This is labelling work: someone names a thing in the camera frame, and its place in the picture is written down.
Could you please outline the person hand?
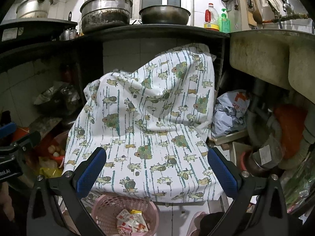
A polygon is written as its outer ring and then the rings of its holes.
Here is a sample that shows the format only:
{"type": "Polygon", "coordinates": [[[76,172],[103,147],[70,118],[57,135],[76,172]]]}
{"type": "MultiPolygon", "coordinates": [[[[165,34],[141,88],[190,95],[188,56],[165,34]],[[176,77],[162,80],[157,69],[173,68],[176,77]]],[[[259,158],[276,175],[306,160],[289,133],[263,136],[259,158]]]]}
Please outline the person hand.
{"type": "Polygon", "coordinates": [[[1,210],[3,210],[8,220],[9,221],[14,220],[14,209],[12,206],[12,199],[9,196],[7,182],[3,182],[1,185],[0,204],[1,204],[1,210]]]}

